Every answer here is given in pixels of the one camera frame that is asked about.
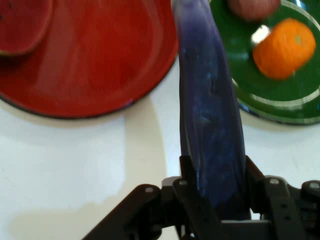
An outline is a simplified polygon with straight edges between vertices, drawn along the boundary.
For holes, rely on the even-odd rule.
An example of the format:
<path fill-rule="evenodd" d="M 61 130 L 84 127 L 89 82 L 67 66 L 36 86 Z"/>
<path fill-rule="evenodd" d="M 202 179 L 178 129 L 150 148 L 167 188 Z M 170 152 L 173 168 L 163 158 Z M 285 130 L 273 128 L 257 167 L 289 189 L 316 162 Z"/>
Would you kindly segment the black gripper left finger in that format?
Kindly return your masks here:
<path fill-rule="evenodd" d="M 169 185 L 137 186 L 85 237 L 86 240 L 157 240 L 174 226 L 180 240 L 220 240 L 222 226 L 200 196 L 189 156 L 181 156 L 181 176 Z"/>

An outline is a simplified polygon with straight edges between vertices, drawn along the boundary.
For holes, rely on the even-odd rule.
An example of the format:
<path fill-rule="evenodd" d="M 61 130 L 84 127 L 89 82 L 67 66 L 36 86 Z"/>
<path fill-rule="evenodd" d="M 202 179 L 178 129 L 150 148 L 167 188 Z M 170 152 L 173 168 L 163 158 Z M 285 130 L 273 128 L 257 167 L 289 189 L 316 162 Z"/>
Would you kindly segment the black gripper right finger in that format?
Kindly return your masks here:
<path fill-rule="evenodd" d="M 264 175 L 246 158 L 247 201 L 254 213 L 271 224 L 274 240 L 320 238 L 320 182 L 306 181 L 301 188 L 279 176 Z"/>

